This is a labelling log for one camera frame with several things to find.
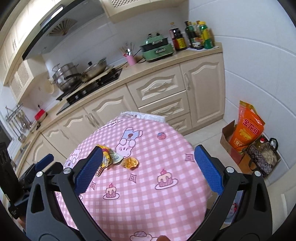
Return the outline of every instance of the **table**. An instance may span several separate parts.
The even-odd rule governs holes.
[[[139,161],[134,170],[109,166],[79,195],[110,239],[187,240],[203,221],[210,196],[190,143],[166,123],[121,115],[85,139],[65,167],[86,158],[97,144]],[[61,193],[56,196],[67,224],[77,228]]]

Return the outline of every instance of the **pan handle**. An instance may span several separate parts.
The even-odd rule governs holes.
[[[57,67],[57,68],[59,69],[59,65],[60,65],[60,64],[55,65],[55,66],[52,68],[52,71],[54,71],[54,68],[55,68],[55,67]]]
[[[70,79],[72,77],[77,77],[77,76],[81,77],[81,74],[72,74],[72,75],[69,75],[69,76],[65,77],[64,80],[68,80],[68,79]]]

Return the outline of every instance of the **rice bag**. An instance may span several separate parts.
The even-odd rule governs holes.
[[[239,153],[255,141],[264,130],[264,121],[255,108],[243,101],[239,102],[239,119],[229,144]]]

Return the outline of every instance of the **blue gripper pad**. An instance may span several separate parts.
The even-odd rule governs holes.
[[[85,165],[82,167],[81,171],[77,174],[75,178],[74,192],[76,195],[86,192],[90,182],[96,174],[96,171],[102,164],[102,149],[99,147],[95,147],[95,149],[89,154],[87,159],[88,161],[85,163]]]
[[[35,164],[35,171],[39,172],[46,168],[52,161],[54,156],[52,154],[47,154],[46,157],[42,158],[39,162]]]
[[[210,155],[205,153],[201,145],[195,148],[194,158],[201,169],[202,174],[206,178],[212,191],[221,195],[224,189],[222,177],[209,157]]]

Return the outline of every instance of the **cabinet handle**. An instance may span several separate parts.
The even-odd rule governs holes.
[[[165,85],[167,85],[167,84],[168,84],[167,82],[164,82],[164,83],[162,83],[162,84],[159,85],[159,86],[156,86],[156,87],[150,87],[150,88],[148,89],[148,91],[158,89],[159,87],[165,86]]]
[[[61,132],[62,132],[63,136],[69,140],[69,137],[66,136],[66,134],[63,132],[63,130],[61,130]]]
[[[89,115],[91,116],[91,118],[93,119],[93,121],[100,126],[100,123],[96,120],[96,118],[94,117],[94,115],[92,113],[89,113]]]
[[[89,120],[89,123],[90,123],[93,127],[96,127],[95,124],[90,120],[90,118],[89,118],[88,115],[85,115],[85,117]]]
[[[187,85],[186,89],[190,90],[190,82],[189,82],[188,75],[185,73],[184,76],[185,76],[185,82],[186,82],[186,85]]]
[[[159,112],[157,112],[157,113],[158,113],[158,114],[163,114],[163,113],[166,113],[166,112],[170,111],[170,110],[173,109],[173,108],[174,108],[174,106],[172,106],[171,108],[168,108],[167,110],[159,111]]]

